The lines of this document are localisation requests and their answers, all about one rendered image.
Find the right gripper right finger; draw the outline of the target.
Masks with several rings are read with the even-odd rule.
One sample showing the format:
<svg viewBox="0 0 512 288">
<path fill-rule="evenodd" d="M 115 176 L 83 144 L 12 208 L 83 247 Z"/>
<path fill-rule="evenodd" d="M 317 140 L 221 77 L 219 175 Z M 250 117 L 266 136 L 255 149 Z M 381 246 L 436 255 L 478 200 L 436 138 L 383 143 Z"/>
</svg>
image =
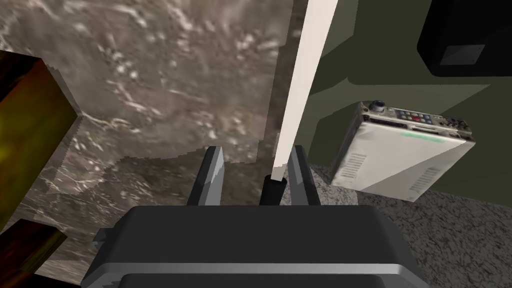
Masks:
<svg viewBox="0 0 512 288">
<path fill-rule="evenodd" d="M 291 205 L 321 205 L 306 152 L 301 145 L 295 145 L 292 148 L 287 163 L 287 173 Z"/>
</svg>

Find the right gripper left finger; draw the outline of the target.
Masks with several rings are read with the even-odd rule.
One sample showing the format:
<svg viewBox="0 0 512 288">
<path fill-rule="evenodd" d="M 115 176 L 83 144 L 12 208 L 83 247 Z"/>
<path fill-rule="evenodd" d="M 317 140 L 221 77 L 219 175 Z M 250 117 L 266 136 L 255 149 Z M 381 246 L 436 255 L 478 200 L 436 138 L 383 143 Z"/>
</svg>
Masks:
<svg viewBox="0 0 512 288">
<path fill-rule="evenodd" d="M 188 206 L 219 206 L 225 176 L 225 158 L 221 146 L 210 146 L 198 170 Z"/>
</svg>

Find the white boxy appliance with buttons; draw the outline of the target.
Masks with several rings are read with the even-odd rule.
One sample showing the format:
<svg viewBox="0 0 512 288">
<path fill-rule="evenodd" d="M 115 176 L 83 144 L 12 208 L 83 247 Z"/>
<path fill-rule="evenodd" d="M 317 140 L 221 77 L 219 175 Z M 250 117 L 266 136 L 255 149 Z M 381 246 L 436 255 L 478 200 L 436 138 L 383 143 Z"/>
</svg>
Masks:
<svg viewBox="0 0 512 288">
<path fill-rule="evenodd" d="M 414 202 L 475 143 L 462 119 L 360 101 L 328 182 Z"/>
</svg>

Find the brown wooden cabinet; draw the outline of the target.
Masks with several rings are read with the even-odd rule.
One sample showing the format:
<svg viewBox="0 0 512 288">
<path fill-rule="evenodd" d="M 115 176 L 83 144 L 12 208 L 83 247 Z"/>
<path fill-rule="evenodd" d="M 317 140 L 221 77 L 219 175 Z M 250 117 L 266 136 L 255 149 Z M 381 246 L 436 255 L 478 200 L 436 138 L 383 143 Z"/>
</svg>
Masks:
<svg viewBox="0 0 512 288">
<path fill-rule="evenodd" d="M 23 288 L 66 239 L 30 220 L 5 225 L 76 119 L 42 59 L 0 50 L 0 288 Z"/>
</svg>

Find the black box appliance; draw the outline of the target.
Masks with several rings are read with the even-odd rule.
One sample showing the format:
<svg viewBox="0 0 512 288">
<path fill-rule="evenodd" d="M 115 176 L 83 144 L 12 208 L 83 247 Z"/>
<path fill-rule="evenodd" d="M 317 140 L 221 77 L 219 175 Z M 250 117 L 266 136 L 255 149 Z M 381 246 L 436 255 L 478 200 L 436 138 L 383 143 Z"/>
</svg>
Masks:
<svg viewBox="0 0 512 288">
<path fill-rule="evenodd" d="M 512 0 L 432 0 L 416 48 L 436 77 L 512 77 Z"/>
</svg>

